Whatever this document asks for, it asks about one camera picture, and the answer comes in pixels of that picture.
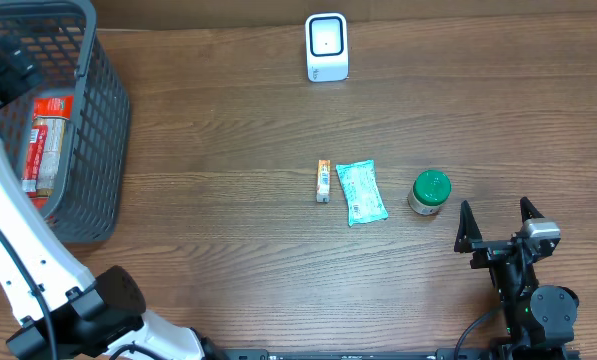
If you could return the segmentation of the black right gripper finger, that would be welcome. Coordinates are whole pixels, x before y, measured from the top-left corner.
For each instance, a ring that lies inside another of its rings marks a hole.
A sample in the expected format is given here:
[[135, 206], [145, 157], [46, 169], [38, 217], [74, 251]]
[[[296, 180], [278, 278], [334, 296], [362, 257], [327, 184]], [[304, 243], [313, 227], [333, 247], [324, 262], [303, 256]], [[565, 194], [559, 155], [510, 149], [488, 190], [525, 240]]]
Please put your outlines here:
[[482, 241], [482, 235], [474, 218], [472, 209], [467, 200], [460, 206], [459, 227], [454, 244], [454, 251], [470, 253], [473, 246]]
[[519, 205], [522, 222], [526, 222], [527, 220], [531, 219], [540, 219], [544, 217], [544, 215], [537, 210], [537, 208], [527, 197], [522, 197], [519, 201]]

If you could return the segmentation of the green lid jar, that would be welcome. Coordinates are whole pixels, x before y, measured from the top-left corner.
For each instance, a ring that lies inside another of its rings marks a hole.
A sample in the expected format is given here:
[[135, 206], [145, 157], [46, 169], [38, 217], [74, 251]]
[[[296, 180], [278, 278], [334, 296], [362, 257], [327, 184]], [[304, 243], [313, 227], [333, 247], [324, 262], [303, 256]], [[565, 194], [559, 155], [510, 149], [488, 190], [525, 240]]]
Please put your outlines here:
[[452, 191], [450, 178], [439, 170], [421, 172], [414, 181], [407, 201], [419, 215], [429, 216], [440, 211]]

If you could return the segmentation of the teal wet wipes pack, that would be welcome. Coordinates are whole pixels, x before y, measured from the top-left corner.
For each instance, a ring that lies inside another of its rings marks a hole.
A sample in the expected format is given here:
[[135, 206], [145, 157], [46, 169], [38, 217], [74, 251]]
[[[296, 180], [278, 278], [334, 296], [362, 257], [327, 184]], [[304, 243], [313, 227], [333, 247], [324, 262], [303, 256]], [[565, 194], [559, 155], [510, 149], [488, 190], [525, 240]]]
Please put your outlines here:
[[373, 160], [337, 164], [336, 172], [347, 202], [350, 227], [388, 218], [377, 187]]

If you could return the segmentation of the small orange box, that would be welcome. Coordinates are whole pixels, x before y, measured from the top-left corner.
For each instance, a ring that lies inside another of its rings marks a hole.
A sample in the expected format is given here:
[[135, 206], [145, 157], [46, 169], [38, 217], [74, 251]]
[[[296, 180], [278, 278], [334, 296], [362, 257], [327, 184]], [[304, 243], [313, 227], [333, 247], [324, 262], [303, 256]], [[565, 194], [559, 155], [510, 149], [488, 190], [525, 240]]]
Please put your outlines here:
[[329, 160], [319, 160], [317, 168], [316, 201], [328, 203], [330, 201], [330, 170]]

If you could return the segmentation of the red snack packet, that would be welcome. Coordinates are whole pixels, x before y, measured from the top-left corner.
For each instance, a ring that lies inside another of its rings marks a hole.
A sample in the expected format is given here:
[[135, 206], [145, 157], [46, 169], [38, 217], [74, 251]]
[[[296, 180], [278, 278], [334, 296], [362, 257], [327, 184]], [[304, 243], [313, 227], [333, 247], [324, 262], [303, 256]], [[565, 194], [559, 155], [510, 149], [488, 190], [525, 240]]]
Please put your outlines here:
[[70, 121], [70, 115], [73, 105], [73, 96], [45, 97], [36, 98], [33, 103], [32, 127], [27, 147], [25, 166], [23, 169], [21, 185], [22, 190], [32, 201], [37, 209], [42, 209], [48, 202], [49, 197], [39, 197], [37, 195], [36, 182], [40, 163], [42, 160], [44, 144], [47, 136], [47, 127], [33, 125], [38, 116], [64, 117], [67, 119], [66, 127]]

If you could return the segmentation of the orange brown snack bag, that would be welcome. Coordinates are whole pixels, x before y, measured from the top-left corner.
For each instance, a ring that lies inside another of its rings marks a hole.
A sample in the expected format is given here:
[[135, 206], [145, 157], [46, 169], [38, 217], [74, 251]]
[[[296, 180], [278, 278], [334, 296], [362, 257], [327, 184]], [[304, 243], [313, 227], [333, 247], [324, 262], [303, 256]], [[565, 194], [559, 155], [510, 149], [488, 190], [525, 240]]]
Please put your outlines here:
[[64, 117], [53, 116], [38, 116], [33, 122], [33, 125], [47, 127], [47, 136], [36, 182], [39, 197], [49, 197], [54, 191], [66, 122], [67, 119]]

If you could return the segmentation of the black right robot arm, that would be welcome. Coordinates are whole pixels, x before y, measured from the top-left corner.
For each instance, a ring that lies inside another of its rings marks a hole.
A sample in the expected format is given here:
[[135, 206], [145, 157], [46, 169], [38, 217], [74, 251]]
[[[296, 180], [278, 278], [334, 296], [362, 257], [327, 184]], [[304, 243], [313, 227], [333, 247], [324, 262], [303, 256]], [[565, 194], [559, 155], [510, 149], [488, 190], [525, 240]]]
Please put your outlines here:
[[[574, 340], [579, 298], [567, 287], [542, 285], [534, 264], [551, 256], [561, 240], [555, 221], [542, 215], [531, 201], [520, 199], [522, 227], [508, 240], [486, 241], [467, 201], [460, 207], [454, 250], [470, 253], [473, 269], [489, 271], [499, 305], [479, 317], [461, 334], [455, 359], [578, 359], [566, 344]], [[507, 336], [490, 341], [478, 355], [462, 349], [467, 336], [480, 324], [501, 313]]]

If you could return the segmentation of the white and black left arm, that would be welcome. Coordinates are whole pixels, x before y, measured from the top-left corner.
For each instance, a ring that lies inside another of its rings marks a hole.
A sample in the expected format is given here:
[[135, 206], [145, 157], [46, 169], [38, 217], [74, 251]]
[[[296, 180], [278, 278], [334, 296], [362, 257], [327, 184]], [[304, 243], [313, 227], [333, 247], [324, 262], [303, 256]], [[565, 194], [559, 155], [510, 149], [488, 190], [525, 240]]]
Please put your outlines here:
[[[0, 107], [28, 90], [33, 65], [18, 50], [0, 54]], [[120, 266], [99, 276], [56, 238], [23, 192], [0, 135], [0, 284], [20, 324], [7, 341], [18, 359], [224, 359], [192, 328], [146, 307]]]

